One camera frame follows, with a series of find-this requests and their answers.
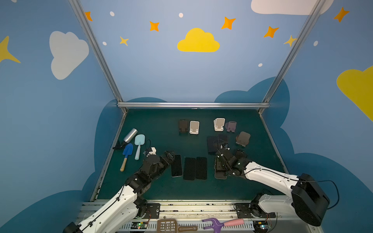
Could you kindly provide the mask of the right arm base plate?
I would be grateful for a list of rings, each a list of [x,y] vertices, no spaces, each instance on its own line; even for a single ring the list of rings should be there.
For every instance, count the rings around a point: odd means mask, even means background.
[[[276,213],[265,213],[256,204],[235,203],[234,210],[238,218],[276,218]]]

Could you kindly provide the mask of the white phone stand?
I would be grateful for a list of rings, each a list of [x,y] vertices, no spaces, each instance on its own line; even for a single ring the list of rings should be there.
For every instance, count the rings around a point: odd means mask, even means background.
[[[216,118],[214,121],[214,131],[222,132],[225,126],[225,118]]]

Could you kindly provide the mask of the black phone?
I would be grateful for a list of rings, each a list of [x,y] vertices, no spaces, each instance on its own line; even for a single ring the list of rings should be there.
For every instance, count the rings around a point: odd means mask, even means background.
[[[175,155],[175,158],[174,158],[174,161],[171,167],[171,175],[172,177],[183,176],[182,157],[179,154]]]
[[[185,158],[185,167],[183,179],[188,181],[194,181],[196,175],[196,158]]]
[[[218,151],[218,137],[208,136],[207,137],[207,152],[210,155],[215,155]]]
[[[207,179],[207,158],[206,157],[197,157],[196,158],[196,172],[195,178],[198,180]]]
[[[216,172],[215,171],[215,178],[219,180],[226,180],[227,176],[225,175],[226,172]]]

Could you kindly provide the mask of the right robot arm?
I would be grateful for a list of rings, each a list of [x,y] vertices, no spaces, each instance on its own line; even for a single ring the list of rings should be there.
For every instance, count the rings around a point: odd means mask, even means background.
[[[330,199],[312,176],[272,170],[244,156],[236,157],[228,148],[218,149],[215,155],[225,176],[259,182],[282,193],[280,196],[258,193],[249,203],[250,216],[260,218],[271,213],[283,213],[297,215],[312,226],[321,225]]]

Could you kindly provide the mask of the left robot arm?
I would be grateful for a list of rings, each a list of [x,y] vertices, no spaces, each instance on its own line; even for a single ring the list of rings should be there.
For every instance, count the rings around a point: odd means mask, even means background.
[[[63,232],[115,233],[124,223],[136,216],[144,216],[148,202],[142,197],[143,194],[174,160],[174,151],[165,151],[161,156],[147,156],[140,169],[126,180],[112,199],[79,224],[71,222]]]

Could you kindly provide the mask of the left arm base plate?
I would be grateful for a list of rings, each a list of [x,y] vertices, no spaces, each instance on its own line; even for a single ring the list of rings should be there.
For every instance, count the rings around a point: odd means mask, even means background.
[[[145,210],[140,214],[141,219],[159,219],[160,204],[148,203]]]

